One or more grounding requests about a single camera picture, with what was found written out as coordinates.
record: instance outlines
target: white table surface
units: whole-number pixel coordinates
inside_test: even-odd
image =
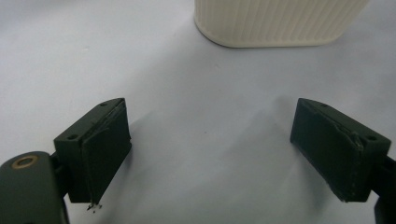
[[[373,224],[377,196],[341,203],[289,136],[304,97],[396,140],[395,11],[371,1],[322,47],[227,49],[192,0],[2,0],[0,163],[125,97],[134,154],[95,214],[65,197],[72,224]]]

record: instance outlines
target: white surface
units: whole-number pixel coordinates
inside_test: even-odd
[[[396,2],[372,1],[337,41],[297,49],[218,46],[193,9],[1,1],[0,162],[53,152],[60,132],[123,96],[134,156],[101,210],[68,204],[71,223],[374,223],[376,196],[339,202],[289,135],[305,97],[396,140]]]
[[[232,48],[317,46],[338,38],[368,0],[195,0],[195,23]]]

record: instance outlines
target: ribbed white box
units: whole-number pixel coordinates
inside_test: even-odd
[[[368,0],[195,0],[195,23],[232,48],[315,46],[338,38]]]

